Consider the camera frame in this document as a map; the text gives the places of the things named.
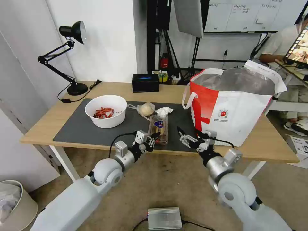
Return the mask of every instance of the lamp arm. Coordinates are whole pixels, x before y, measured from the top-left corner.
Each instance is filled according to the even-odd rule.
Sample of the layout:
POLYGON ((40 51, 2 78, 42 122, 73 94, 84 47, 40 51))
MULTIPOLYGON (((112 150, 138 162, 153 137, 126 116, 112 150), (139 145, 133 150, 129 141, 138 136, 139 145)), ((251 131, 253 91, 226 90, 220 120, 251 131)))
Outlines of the lamp arm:
POLYGON ((38 61, 43 64, 44 66, 48 67, 49 69, 51 69, 52 71, 54 71, 55 73, 57 73, 58 75, 60 75, 61 77, 63 77, 64 79, 66 79, 67 81, 69 81, 71 84, 77 84, 76 81, 75 81, 75 78, 73 77, 70 77, 66 74, 64 74, 63 72, 59 71, 58 69, 56 69, 55 67, 53 67, 52 65, 50 65, 48 62, 64 53, 66 53, 67 51, 69 50, 72 50, 74 48, 74 41, 70 40, 70 41, 67 41, 65 44, 59 46, 58 48, 48 52, 47 54, 43 55, 43 56, 39 56, 38 57, 38 61), (58 54, 52 54, 54 53, 55 51, 65 47, 66 45, 69 46, 68 49, 58 53, 58 54))

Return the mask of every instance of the white door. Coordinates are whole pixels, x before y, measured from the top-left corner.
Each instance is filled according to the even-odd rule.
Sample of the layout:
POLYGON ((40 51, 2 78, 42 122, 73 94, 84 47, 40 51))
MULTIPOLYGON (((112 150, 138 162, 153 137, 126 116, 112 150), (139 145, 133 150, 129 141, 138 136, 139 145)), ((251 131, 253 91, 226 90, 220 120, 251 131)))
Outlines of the white door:
POLYGON ((23 133, 47 112, 47 106, 2 34, 0 110, 0 180, 19 180, 26 189, 34 190, 58 177, 57 166, 40 146, 44 156, 33 145, 19 143, 23 133))
POLYGON ((22 132, 0 110, 0 181, 17 180, 30 192, 60 174, 31 144, 21 144, 22 132))

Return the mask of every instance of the shopping bag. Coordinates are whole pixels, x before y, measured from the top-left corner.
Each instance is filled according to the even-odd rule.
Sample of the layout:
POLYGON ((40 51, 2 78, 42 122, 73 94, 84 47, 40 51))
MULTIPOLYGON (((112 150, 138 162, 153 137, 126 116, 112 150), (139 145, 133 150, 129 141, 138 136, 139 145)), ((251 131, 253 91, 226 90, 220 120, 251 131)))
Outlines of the shopping bag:
POLYGON ((191 108, 196 129, 215 131, 217 139, 241 146, 271 97, 286 90, 277 72, 248 60, 243 68, 209 68, 192 77, 182 106, 191 108), (191 94, 185 105, 189 88, 191 94))

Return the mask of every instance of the gray desk mat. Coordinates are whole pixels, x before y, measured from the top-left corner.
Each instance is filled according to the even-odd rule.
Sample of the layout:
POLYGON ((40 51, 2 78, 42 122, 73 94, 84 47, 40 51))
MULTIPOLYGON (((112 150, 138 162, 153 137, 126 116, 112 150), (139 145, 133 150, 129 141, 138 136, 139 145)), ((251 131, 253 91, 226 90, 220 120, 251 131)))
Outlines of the gray desk mat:
MULTIPOLYGON (((123 133, 131 133, 135 130, 148 132, 149 121, 142 118, 136 110, 127 108, 124 121, 114 128, 99 128, 91 121, 84 112, 86 104, 91 99, 84 99, 77 107, 71 117, 67 120, 53 141, 67 143, 82 143, 94 145, 111 145, 112 140, 123 133)), ((144 102, 128 101, 128 104, 135 106, 142 105, 144 102)), ((168 115, 168 144, 155 145, 154 149, 172 151, 193 151, 179 141, 177 126, 182 128, 186 134, 194 135, 194 125, 190 110, 184 110, 181 104, 154 103, 155 108, 170 107, 173 112, 168 115)), ((128 146, 134 141, 132 135, 119 137, 128 146)))

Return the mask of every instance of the table leg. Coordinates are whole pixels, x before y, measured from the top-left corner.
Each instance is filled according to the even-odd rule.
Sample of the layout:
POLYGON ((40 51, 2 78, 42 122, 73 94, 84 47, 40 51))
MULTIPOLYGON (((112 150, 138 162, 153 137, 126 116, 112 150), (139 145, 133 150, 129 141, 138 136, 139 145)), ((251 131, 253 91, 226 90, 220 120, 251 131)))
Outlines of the table leg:
POLYGON ((58 146, 52 146, 50 145, 51 150, 54 152, 62 166, 64 167, 67 174, 70 176, 72 181, 76 181, 80 179, 78 173, 76 172, 76 169, 74 168, 72 162, 68 158, 67 154, 65 153, 64 149, 62 147, 58 146))
POLYGON ((252 161, 242 175, 248 177, 250 180, 257 174, 257 172, 263 167, 266 161, 252 161))

